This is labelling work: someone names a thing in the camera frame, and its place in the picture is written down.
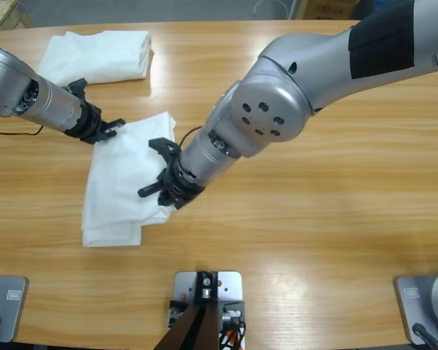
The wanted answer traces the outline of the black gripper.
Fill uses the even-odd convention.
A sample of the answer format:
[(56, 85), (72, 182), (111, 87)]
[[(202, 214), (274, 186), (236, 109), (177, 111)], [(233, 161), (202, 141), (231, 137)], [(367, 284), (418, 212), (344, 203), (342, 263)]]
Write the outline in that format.
[(204, 191), (204, 187), (190, 183), (179, 160), (169, 163), (157, 176), (156, 181), (138, 190), (140, 198), (158, 193), (159, 205), (173, 205), (181, 209)]
[(64, 131), (64, 133), (82, 142), (95, 144), (99, 141), (111, 139), (117, 135), (116, 128), (126, 124), (126, 121), (121, 118), (112, 122), (103, 121), (101, 118), (101, 110), (87, 101), (82, 101), (80, 106), (81, 115), (76, 125)]

